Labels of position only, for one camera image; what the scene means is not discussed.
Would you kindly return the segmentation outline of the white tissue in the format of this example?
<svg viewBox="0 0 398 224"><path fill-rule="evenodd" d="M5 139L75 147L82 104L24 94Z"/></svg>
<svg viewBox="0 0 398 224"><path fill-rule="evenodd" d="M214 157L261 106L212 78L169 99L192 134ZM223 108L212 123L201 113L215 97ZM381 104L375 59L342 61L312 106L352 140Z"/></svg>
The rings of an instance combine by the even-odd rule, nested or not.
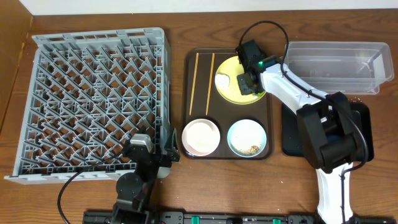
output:
<svg viewBox="0 0 398 224"><path fill-rule="evenodd" d="M216 74L215 85L219 91L226 91L229 89L230 78L225 74Z"/></svg>

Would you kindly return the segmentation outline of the light blue bowl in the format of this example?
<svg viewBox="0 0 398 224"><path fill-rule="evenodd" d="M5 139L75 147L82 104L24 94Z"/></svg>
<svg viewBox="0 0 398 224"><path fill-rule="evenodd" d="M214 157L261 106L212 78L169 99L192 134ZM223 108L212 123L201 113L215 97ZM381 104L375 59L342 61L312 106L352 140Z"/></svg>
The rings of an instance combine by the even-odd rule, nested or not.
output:
<svg viewBox="0 0 398 224"><path fill-rule="evenodd" d="M231 151L239 157L253 158L258 156L267 144L267 134L260 123L251 119L241 119L228 130L227 143ZM239 152L249 146L259 146L260 150L253 156L245 156Z"/></svg>

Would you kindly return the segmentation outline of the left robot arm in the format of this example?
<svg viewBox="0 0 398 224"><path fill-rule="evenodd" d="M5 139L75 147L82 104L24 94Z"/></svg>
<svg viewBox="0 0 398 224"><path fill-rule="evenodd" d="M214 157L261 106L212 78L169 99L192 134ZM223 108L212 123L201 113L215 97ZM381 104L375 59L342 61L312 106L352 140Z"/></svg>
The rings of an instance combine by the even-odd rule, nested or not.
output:
<svg viewBox="0 0 398 224"><path fill-rule="evenodd" d="M134 172L123 174L116 183L118 197L110 223L158 223L159 217L149 209L149 201L157 179L167 177L173 162L180 160L177 131L174 129L165 146L155 151L148 134L140 129L125 141L122 155L136 163Z"/></svg>

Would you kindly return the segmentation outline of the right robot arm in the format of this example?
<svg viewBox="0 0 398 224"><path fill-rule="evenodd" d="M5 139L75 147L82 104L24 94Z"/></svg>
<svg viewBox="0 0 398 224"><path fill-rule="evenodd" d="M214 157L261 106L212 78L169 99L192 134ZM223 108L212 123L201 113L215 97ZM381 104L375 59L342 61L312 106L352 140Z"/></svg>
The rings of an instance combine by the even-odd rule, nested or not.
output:
<svg viewBox="0 0 398 224"><path fill-rule="evenodd" d="M324 223L353 223L349 175L367 163L369 149L346 95L310 86L254 40L239 43L236 52L244 69L238 75L241 94L270 93L296 115L303 156L317 172L319 217Z"/></svg>

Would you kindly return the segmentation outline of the grey dishwasher rack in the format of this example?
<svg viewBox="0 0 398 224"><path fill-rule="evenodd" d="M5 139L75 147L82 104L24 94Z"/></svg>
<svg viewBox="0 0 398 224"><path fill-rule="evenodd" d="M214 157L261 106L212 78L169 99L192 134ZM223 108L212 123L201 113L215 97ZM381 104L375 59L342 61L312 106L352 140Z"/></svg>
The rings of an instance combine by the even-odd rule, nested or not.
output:
<svg viewBox="0 0 398 224"><path fill-rule="evenodd" d="M170 134L170 45L159 27L33 36L33 62L14 170L18 184L116 180L119 155L145 128L156 149Z"/></svg>

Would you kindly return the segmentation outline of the black waste tray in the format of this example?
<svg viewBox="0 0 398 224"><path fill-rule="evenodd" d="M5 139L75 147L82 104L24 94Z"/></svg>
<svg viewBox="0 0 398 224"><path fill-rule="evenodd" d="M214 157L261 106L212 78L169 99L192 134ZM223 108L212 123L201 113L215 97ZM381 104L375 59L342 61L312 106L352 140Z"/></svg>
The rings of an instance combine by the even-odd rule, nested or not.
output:
<svg viewBox="0 0 398 224"><path fill-rule="evenodd" d="M370 110L360 101L350 101L350 107L354 122L361 129L368 145L368 162L370 162L374 159ZM303 157L296 115L285 104L282 105L282 151L287 156Z"/></svg>

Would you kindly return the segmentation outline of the yellow plate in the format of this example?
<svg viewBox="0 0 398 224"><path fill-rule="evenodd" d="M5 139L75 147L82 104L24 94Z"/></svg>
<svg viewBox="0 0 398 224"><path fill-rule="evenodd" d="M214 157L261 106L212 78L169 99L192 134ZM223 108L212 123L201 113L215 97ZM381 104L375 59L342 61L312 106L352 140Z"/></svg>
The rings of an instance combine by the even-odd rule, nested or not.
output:
<svg viewBox="0 0 398 224"><path fill-rule="evenodd" d="M250 95L242 95L237 76L243 74L243 66L240 64L238 56L226 59L217 69L216 74L225 74L230 78L229 89L226 91L219 91L218 93L227 101L237 105L248 105L259 101L266 93L252 93Z"/></svg>

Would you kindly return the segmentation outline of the right wooden chopstick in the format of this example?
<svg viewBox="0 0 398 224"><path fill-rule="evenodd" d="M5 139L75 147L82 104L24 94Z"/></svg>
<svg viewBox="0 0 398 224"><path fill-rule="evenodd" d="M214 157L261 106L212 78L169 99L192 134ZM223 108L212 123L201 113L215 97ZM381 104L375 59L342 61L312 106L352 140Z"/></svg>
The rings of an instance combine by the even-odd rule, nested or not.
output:
<svg viewBox="0 0 398 224"><path fill-rule="evenodd" d="M214 62L215 62L215 53L211 55L211 66L210 66L210 77L208 82L208 93L206 98L206 115L208 115L209 105L210 105L210 96L211 96L211 88L212 88L212 81L213 81L213 69L214 69Z"/></svg>

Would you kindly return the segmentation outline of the wooden chopstick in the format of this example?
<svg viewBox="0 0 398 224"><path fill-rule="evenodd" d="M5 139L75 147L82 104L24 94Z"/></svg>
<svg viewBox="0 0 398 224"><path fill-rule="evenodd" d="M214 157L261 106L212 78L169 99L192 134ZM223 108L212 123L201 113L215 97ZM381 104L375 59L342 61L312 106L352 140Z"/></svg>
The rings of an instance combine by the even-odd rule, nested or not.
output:
<svg viewBox="0 0 398 224"><path fill-rule="evenodd" d="M195 56L195 68L194 68L194 73L193 73L192 92L191 92L191 98L190 98L190 110L189 110L189 115L192 115L192 109L193 109L193 101L194 101L194 94L195 94L195 85L196 85L196 78L197 78L198 58L199 58L199 53L196 53L196 56Z"/></svg>
<svg viewBox="0 0 398 224"><path fill-rule="evenodd" d="M208 93L206 98L206 115L208 115L209 105L210 105L210 96L211 96L211 88L212 88L212 81L213 81L213 69L214 69L214 62L215 62L215 53L211 55L211 66L210 66L210 77L208 82Z"/></svg>

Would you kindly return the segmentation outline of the left wooden chopstick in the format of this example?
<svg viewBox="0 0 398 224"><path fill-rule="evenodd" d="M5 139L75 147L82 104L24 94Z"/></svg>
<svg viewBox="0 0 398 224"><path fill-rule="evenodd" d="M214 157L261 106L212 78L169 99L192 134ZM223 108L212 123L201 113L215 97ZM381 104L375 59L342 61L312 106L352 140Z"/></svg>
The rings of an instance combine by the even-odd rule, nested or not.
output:
<svg viewBox="0 0 398 224"><path fill-rule="evenodd" d="M195 56L195 68L194 68L194 73L193 73L192 92L191 92L191 98L190 98L190 110L189 110L189 115L192 115L192 109L193 109L193 101L194 101L194 94L195 94L195 85L196 85L196 78L197 78L198 58L199 58L199 53L196 53L196 56Z"/></svg>

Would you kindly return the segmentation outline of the white pink bowl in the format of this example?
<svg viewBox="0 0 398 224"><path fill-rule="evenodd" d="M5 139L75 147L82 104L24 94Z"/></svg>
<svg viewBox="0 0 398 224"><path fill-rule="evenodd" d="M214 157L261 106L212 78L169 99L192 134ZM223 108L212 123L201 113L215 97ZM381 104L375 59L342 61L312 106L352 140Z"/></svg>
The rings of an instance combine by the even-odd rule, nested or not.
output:
<svg viewBox="0 0 398 224"><path fill-rule="evenodd" d="M194 119L182 132L182 144L191 156L208 156L216 151L221 140L217 125L209 119Z"/></svg>

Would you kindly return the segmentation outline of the dark brown serving tray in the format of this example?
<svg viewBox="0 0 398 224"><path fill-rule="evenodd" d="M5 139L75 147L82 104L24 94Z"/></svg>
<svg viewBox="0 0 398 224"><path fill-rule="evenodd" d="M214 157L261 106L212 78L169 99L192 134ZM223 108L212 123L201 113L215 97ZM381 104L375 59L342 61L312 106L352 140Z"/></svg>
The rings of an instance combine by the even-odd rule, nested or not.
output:
<svg viewBox="0 0 398 224"><path fill-rule="evenodd" d="M193 73L195 68L195 56L199 53L195 94L192 115L189 115L190 98L192 92ZM228 58L234 57L234 49L194 49L190 51L185 59L184 78L184 103L182 112L182 125L186 126L194 119L204 118L214 122L220 130L221 140L216 149L208 156L191 156L185 148L182 148L184 156L190 159L208 160L243 160L234 154L227 143L227 133L233 123L241 119L251 119L262 125L267 134L266 148L252 160L263 160L270 157L274 151L272 96L265 94L259 101L248 105L237 105L224 99L217 91L212 82L210 105L206 115L206 98L208 93L208 82L210 77L211 55L215 53L213 77L218 67Z"/></svg>

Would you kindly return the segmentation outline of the clear plastic bin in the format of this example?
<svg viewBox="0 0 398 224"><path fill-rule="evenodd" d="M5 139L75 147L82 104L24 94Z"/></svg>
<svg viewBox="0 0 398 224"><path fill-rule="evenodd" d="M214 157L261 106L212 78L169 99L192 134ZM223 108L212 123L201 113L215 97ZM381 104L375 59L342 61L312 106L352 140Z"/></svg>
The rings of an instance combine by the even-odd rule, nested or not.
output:
<svg viewBox="0 0 398 224"><path fill-rule="evenodd" d="M391 51L384 42L290 42L285 63L328 93L376 95L381 84L394 79Z"/></svg>

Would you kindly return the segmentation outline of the food scraps pile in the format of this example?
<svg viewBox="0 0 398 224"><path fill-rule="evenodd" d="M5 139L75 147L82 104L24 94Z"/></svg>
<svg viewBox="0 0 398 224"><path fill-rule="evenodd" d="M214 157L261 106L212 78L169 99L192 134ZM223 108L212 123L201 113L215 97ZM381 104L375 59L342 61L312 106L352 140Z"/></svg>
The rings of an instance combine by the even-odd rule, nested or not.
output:
<svg viewBox="0 0 398 224"><path fill-rule="evenodd" d="M240 149L239 152L245 156L253 156L259 152L259 146L249 146L247 149Z"/></svg>

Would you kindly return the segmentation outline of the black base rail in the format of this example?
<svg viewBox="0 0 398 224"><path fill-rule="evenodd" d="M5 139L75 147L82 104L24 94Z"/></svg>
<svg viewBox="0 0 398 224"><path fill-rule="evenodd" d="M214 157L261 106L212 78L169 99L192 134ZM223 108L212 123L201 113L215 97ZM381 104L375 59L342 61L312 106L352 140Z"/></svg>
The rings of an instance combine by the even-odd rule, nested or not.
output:
<svg viewBox="0 0 398 224"><path fill-rule="evenodd" d="M311 215L285 216L238 216L215 214L189 214L182 212L162 212L158 215L119 215L113 217L111 212L85 212L83 223L148 223L148 224L314 224L322 223L321 218Z"/></svg>

